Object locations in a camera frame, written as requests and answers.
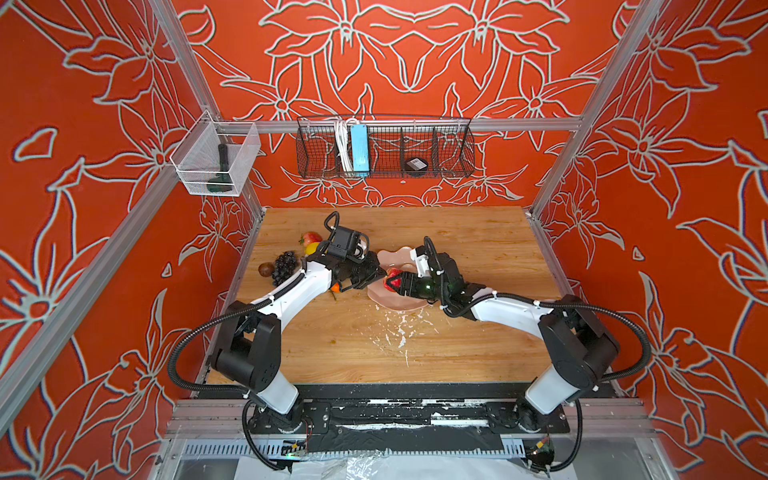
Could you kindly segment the pink scalloped fruit bowl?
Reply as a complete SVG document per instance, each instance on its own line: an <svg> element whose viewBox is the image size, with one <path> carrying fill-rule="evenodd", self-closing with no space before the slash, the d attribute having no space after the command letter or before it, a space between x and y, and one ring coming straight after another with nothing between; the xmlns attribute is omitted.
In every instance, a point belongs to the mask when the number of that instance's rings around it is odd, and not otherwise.
<svg viewBox="0 0 768 480"><path fill-rule="evenodd" d="M400 295L393 290L392 285L402 286L401 278L389 282L389 279L396 274L417 272L416 264L411 258L411 251L411 247L404 246L396 251L380 250L377 253L379 264L385 270L385 277L368 285L367 295L379 307L397 312L409 312L428 305L424 299Z"/></svg>

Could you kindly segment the red wrinkled strawberry fruit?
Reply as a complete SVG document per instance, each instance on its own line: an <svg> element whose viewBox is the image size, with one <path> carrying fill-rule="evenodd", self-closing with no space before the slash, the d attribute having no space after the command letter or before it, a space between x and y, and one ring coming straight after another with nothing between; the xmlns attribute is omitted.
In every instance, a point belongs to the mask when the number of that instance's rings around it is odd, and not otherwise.
<svg viewBox="0 0 768 480"><path fill-rule="evenodd" d="M384 285L387 290L400 294L402 289L403 271L397 268L391 268L387 271Z"/></svg>

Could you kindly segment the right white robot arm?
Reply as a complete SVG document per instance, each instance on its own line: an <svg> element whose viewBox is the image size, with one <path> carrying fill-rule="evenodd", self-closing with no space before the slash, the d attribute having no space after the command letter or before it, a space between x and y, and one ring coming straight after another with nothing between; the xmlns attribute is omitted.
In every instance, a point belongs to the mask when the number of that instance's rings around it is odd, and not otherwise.
<svg viewBox="0 0 768 480"><path fill-rule="evenodd" d="M415 262L415 273L389 269L386 288L400 296L438 302L447 316L497 323L544 342L550 365L522 397L522 405L530 410L550 414L592 389L618 356L619 344L595 310L573 295L542 302L470 283L444 253L431 259L419 255Z"/></svg>

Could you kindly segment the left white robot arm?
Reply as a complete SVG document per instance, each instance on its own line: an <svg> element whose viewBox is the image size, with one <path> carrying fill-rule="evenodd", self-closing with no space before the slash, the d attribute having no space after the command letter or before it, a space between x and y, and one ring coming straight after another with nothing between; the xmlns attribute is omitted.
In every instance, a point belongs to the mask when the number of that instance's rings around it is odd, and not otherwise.
<svg viewBox="0 0 768 480"><path fill-rule="evenodd" d="M384 275L374 252L368 251L361 257L320 252L311 255L275 290L229 310L234 317L222 322L210 357L212 369L243 387L272 411L289 414L297 404L299 392L280 371L285 327L333 286L361 290Z"/></svg>

